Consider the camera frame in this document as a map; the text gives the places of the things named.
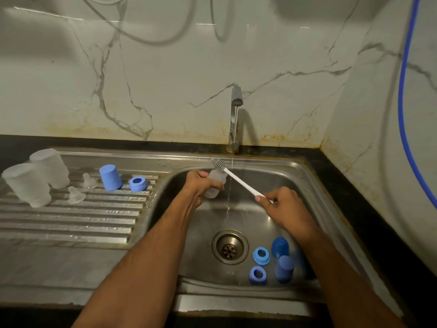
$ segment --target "drain strainer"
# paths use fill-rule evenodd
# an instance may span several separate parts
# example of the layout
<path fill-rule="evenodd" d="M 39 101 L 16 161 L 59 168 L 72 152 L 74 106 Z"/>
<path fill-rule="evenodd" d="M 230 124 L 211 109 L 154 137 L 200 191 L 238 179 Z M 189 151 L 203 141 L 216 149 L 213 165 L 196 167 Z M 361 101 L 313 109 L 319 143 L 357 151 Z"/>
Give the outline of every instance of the drain strainer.
<path fill-rule="evenodd" d="M 246 259 L 249 244 L 241 232 L 224 230 L 212 240 L 212 252 L 225 264 L 239 264 Z"/>

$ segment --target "faucet spout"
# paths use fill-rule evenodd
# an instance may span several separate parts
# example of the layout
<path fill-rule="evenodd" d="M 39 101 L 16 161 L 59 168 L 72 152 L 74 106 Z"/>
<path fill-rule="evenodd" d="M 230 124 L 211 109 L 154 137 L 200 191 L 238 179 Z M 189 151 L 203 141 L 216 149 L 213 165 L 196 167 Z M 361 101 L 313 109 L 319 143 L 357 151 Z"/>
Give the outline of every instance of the faucet spout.
<path fill-rule="evenodd" d="M 236 136 L 238 132 L 238 111 L 240 106 L 243 105 L 243 92 L 238 85 L 232 88 L 231 97 L 231 125 L 229 127 L 229 144 L 227 151 L 229 153 L 238 152 L 240 143 L 236 141 Z"/>

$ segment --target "forearm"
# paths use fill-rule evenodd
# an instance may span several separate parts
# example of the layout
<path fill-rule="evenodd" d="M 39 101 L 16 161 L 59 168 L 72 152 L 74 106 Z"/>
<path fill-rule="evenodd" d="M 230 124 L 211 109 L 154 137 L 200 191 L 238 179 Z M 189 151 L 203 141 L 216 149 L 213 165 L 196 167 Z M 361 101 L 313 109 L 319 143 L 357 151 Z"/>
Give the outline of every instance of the forearm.
<path fill-rule="evenodd" d="M 318 227 L 301 243 L 325 293 L 336 328 L 405 327 Z"/>
<path fill-rule="evenodd" d="M 97 288 L 74 327 L 162 327 L 194 208 L 193 195 L 182 190 Z"/>

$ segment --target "blue cap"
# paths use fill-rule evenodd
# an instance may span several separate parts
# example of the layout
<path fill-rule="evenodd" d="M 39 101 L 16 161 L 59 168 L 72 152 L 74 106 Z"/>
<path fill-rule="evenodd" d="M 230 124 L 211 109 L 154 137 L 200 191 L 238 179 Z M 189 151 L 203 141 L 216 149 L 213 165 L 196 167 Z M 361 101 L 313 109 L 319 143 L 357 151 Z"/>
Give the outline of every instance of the blue cap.
<path fill-rule="evenodd" d="M 113 191 L 122 187 L 122 178 L 120 177 L 116 166 L 113 164 L 106 164 L 101 167 L 99 171 L 105 190 Z"/>
<path fill-rule="evenodd" d="M 272 257 L 278 259 L 283 255 L 288 255 L 290 247 L 284 237 L 275 238 L 272 243 Z"/>
<path fill-rule="evenodd" d="M 250 284 L 265 285 L 267 283 L 267 274 L 264 268 L 255 266 L 249 273 Z"/>
<path fill-rule="evenodd" d="M 270 254 L 269 251 L 267 251 L 267 248 L 256 248 L 252 256 L 257 264 L 264 266 L 270 262 Z"/>
<path fill-rule="evenodd" d="M 288 255 L 283 255 L 277 261 L 274 274 L 279 283 L 287 283 L 292 280 L 295 263 Z"/>
<path fill-rule="evenodd" d="M 147 188 L 147 181 L 143 176 L 135 176 L 129 180 L 129 187 L 134 192 L 143 191 Z"/>

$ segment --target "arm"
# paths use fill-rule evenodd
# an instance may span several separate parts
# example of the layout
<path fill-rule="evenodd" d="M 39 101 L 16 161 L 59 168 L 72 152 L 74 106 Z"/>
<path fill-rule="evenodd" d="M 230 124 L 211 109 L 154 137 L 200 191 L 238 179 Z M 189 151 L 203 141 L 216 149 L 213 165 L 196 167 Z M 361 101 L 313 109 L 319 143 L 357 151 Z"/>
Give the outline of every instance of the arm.
<path fill-rule="evenodd" d="M 220 181 L 190 171 L 156 225 L 130 249 L 91 296 L 73 328 L 163 327 L 178 279 L 188 225 L 203 194 Z"/>
<path fill-rule="evenodd" d="M 256 200 L 266 213 L 299 243 L 325 293 L 336 328 L 405 328 L 358 273 L 346 262 L 329 237 L 317 226 L 297 193 L 287 187 Z"/>

